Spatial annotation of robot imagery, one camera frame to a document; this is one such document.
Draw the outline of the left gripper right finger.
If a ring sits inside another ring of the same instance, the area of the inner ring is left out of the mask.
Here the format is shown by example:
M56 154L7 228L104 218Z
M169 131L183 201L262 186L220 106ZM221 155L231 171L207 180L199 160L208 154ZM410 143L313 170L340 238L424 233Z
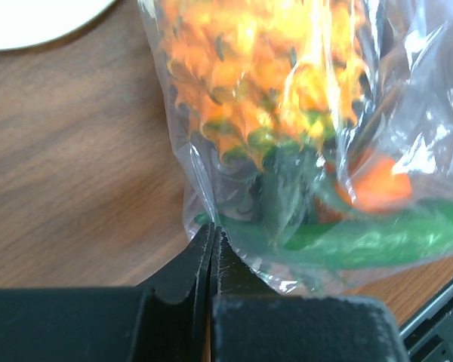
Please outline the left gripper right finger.
M218 228L211 254L212 361L407 361L396 319L365 296L282 296Z

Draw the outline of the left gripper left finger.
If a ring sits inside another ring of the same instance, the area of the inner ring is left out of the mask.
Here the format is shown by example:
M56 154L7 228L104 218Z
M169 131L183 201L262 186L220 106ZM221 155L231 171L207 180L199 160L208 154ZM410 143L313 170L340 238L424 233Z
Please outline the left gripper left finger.
M134 287L0 289L0 361L200 361L214 236Z

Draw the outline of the clear zip top bag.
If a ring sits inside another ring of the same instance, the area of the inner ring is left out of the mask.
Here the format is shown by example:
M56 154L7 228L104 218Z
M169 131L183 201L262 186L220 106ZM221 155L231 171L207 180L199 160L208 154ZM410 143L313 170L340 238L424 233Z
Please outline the clear zip top bag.
M453 256L453 1L141 1L189 235L281 294Z

